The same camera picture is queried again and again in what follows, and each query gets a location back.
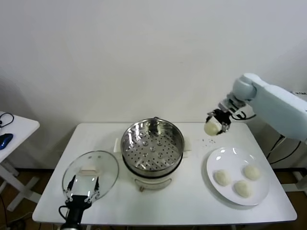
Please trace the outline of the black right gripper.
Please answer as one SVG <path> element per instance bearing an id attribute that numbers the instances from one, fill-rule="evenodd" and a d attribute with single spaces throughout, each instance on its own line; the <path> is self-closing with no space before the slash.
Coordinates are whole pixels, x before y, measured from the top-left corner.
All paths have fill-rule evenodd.
<path id="1" fill-rule="evenodd" d="M 215 109 L 207 113 L 207 118 L 205 122 L 208 123 L 213 119 L 216 119 L 218 121 L 217 123 L 215 123 L 215 135 L 217 136 L 226 133 L 229 130 L 231 125 L 230 116 L 230 112 L 224 112 L 221 109 Z"/>

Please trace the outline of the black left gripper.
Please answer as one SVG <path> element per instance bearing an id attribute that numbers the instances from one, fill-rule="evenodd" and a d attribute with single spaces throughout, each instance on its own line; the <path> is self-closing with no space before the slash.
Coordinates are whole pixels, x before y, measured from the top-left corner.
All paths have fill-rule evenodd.
<path id="1" fill-rule="evenodd" d="M 88 176 L 86 180 L 86 195 L 72 195 L 72 187 L 76 175 L 69 181 L 67 188 L 63 189 L 65 204 L 68 208 L 67 223 L 81 223 L 83 213 L 92 206 L 100 196 L 99 177 Z"/>

